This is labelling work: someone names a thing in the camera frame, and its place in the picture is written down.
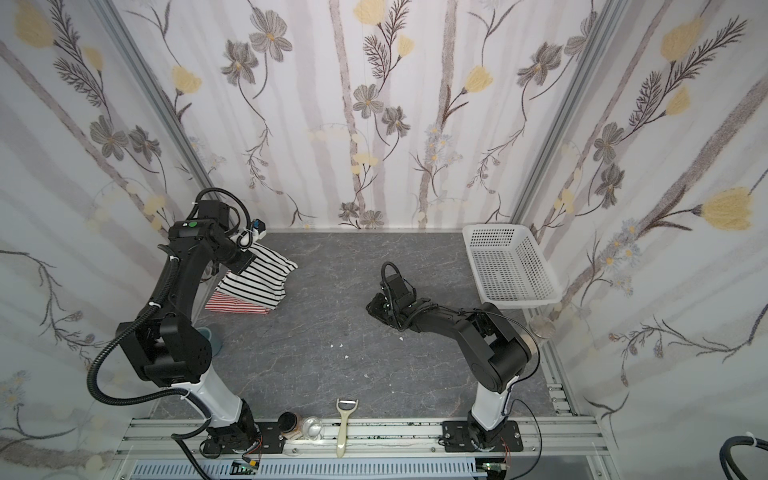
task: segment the metal mounting plate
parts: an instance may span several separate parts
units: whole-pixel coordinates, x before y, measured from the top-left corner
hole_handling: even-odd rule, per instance
[[[472,446],[472,441],[469,439],[469,431],[467,430],[468,424],[464,422],[454,422],[451,420],[442,423],[442,436],[443,445],[445,446],[446,453],[455,452],[474,452],[475,447]],[[507,448],[510,452],[522,452],[523,441],[520,435],[520,429],[518,423],[508,420],[502,433],[499,434],[506,442]],[[499,443],[495,446],[491,452],[503,452],[504,445]]]

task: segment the floral wallpaper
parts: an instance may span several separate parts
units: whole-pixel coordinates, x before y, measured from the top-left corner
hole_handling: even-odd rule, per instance
[[[199,187],[87,3],[0,13],[0,476],[101,478],[151,406],[95,403],[86,370],[151,294],[154,246]],[[100,381],[153,389],[121,355]]]
[[[526,214],[573,400],[627,480],[722,478],[726,438],[768,435],[766,21],[629,2]]]
[[[338,230],[508,221],[602,6],[115,4],[213,182]]]

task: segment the white plastic basket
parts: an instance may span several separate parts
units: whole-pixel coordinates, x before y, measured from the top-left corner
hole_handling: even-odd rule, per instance
[[[523,225],[467,225],[462,231],[480,300],[500,309],[533,308],[563,296],[552,267]]]

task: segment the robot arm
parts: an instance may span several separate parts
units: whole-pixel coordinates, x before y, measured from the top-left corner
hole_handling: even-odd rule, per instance
[[[210,343],[192,326],[190,318],[208,263],[213,263],[214,271],[223,264],[241,273],[255,257],[245,248],[253,239],[245,206],[232,196],[243,210],[247,223],[247,230],[232,241],[230,236],[237,231],[240,221],[230,228],[231,207],[220,200],[201,200],[210,191],[232,196],[218,188],[201,191],[189,217],[169,229],[168,245],[159,246],[168,254],[168,259],[150,301],[136,320],[118,325],[115,339],[91,366],[88,390],[96,400],[110,405],[132,405],[169,394],[182,395],[206,417],[201,429],[207,430],[209,439],[204,448],[207,454],[217,455],[248,449],[258,440],[260,432],[247,403],[230,392],[214,371],[210,364]],[[246,233],[248,245],[242,245]],[[98,369],[117,344],[140,379],[171,388],[133,399],[105,395],[96,382]]]
[[[395,273],[387,276],[391,266]],[[531,359],[531,350],[492,303],[462,312],[417,298],[397,267],[382,265],[381,288],[366,309],[400,331],[431,332],[456,340],[478,380],[475,404],[468,414],[469,434],[478,450],[492,449],[509,415],[514,382]]]

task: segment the gray marble surface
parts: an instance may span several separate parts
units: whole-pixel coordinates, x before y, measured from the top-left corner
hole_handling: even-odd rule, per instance
[[[359,400],[356,417],[467,414],[476,381],[456,342],[400,333],[365,311],[386,260],[419,296],[479,306],[460,233],[272,233],[262,243],[299,264],[288,276],[285,300],[265,316],[204,311],[197,321],[221,335],[214,368],[256,418],[286,410],[337,416],[337,397]],[[536,415],[554,415],[541,372],[514,391]],[[515,414],[528,414],[519,409]],[[195,416],[177,399],[162,399],[154,413]]]

